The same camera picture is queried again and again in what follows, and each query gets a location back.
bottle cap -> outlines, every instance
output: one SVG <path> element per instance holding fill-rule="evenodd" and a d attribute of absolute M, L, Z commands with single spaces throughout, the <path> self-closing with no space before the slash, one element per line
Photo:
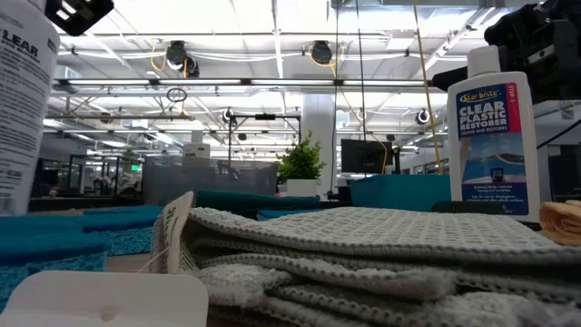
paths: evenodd
<path fill-rule="evenodd" d="M 468 78 L 486 73 L 500 73 L 496 45 L 483 46 L 468 52 Z"/>

white ceiling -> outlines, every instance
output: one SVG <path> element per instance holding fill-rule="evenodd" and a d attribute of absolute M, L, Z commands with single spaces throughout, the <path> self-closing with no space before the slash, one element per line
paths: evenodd
<path fill-rule="evenodd" d="M 416 28 L 413 7 L 410 5 L 376 5 L 379 1 L 361 1 L 364 5 L 359 10 L 359 21 L 354 1 L 345 2 L 340 10 L 339 44 L 345 49 L 343 61 L 338 63 L 338 76 L 343 79 L 361 78 L 359 55 L 363 58 L 363 78 L 365 79 L 419 79 L 421 66 L 419 61 L 419 44 L 413 30 Z M 163 51 L 172 40 L 187 42 L 188 51 L 204 53 L 195 55 L 202 78 L 325 78 L 332 79 L 328 67 L 315 65 L 301 50 L 307 50 L 315 40 L 327 40 L 335 53 L 336 29 L 335 11 L 329 8 L 327 0 L 278 0 L 277 25 L 279 28 L 282 72 L 277 67 L 276 36 L 272 16 L 271 0 L 116 0 L 115 9 L 90 29 L 95 37 L 83 35 L 71 37 L 61 31 L 61 55 L 58 64 L 72 68 L 82 78 L 154 78 L 150 58 L 153 51 Z M 469 50 L 486 45 L 483 32 L 488 25 L 494 24 L 500 16 L 512 9 L 481 9 L 479 19 L 473 23 L 475 31 L 462 30 L 469 19 L 477 12 L 478 1 L 466 6 L 467 1 L 458 0 L 458 6 L 441 6 L 438 1 L 419 1 L 419 27 L 422 36 L 423 52 L 430 58 L 442 46 L 448 49 L 442 58 L 428 61 L 428 78 L 433 74 L 455 69 L 466 64 L 465 57 Z M 359 49 L 358 26 L 361 28 L 361 48 Z M 461 39 L 453 40 L 457 31 Z M 74 48 L 79 55 L 70 54 Z M 127 65 L 117 59 L 103 58 L 115 55 L 141 55 L 144 58 L 124 58 Z M 233 62 L 235 55 L 258 58 L 259 55 L 270 57 L 264 61 Z M 162 58 L 155 57 L 157 65 L 162 65 Z M 166 67 L 155 72 L 161 78 L 180 77 L 177 72 Z M 196 88 L 196 92 L 205 89 L 211 92 L 213 87 Z M 241 88 L 232 88 L 240 92 Z M 286 109 L 289 114 L 300 114 L 302 107 L 301 90 L 283 90 Z M 362 106 L 360 91 L 349 90 L 345 97 L 339 94 L 337 106 L 340 110 L 349 110 Z M 85 98 L 73 99 L 72 107 Z M 253 96 L 199 96 L 199 101 L 191 98 L 184 103 L 183 110 L 199 123 L 187 121 L 167 121 L 158 119 L 150 124 L 156 129 L 194 129 L 200 125 L 212 129 L 221 128 L 222 111 L 228 107 L 235 113 L 281 113 L 281 92 L 258 92 Z M 442 124 L 446 112 L 447 95 L 435 93 L 430 95 L 431 105 L 440 113 L 438 123 Z M 63 97 L 50 100 L 51 113 L 62 112 L 66 108 Z M 202 114 L 205 109 L 211 112 Z M 546 112 L 557 107 L 558 103 L 543 104 L 536 111 Z M 398 94 L 387 92 L 366 92 L 366 110 L 369 114 L 369 129 L 372 130 L 405 130 L 420 131 L 425 126 L 417 126 L 414 115 L 427 106 L 426 96 L 417 92 L 401 89 Z M 79 115 L 99 114 L 109 111 L 112 114 L 159 114 L 160 106 L 152 97 L 100 97 L 88 105 L 82 105 L 75 113 Z M 178 114 L 181 106 L 174 109 Z M 566 124 L 555 113 L 542 118 L 543 124 Z M 119 122 L 103 126 L 98 121 L 63 121 L 75 128 L 121 128 Z M 284 123 L 250 121 L 244 125 L 248 129 L 283 129 Z M 357 119 L 351 115 L 346 129 L 359 130 Z M 187 134 L 175 134 L 174 137 L 187 142 Z M 204 140 L 215 142 L 210 136 Z M 271 136 L 249 135 L 246 144 L 288 143 L 284 135 Z"/>

teal bin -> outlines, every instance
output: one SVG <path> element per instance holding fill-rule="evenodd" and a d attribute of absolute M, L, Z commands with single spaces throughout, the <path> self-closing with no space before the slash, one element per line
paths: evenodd
<path fill-rule="evenodd" d="M 350 184 L 354 206 L 430 212 L 432 205 L 451 201 L 447 175 L 375 175 Z"/>

white tag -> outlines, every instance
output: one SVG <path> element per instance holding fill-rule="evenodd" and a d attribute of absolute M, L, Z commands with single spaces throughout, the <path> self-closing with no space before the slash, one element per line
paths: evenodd
<path fill-rule="evenodd" d="M 163 208 L 163 232 L 167 254 L 167 273 L 182 273 L 180 269 L 180 239 L 183 226 L 192 210 L 193 192 L 173 200 Z"/>
<path fill-rule="evenodd" d="M 205 327 L 208 292 L 189 275 L 40 272 L 12 292 L 0 326 Z"/>

white plastic bottle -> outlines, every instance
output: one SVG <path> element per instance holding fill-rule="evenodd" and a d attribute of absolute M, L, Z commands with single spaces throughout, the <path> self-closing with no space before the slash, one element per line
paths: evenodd
<path fill-rule="evenodd" d="M 500 72 L 495 45 L 468 53 L 468 79 L 448 89 L 452 200 L 498 203 L 538 221 L 537 142 L 527 76 Z"/>
<path fill-rule="evenodd" d="M 44 0 L 2 0 L 0 215 L 27 211 L 59 44 Z"/>

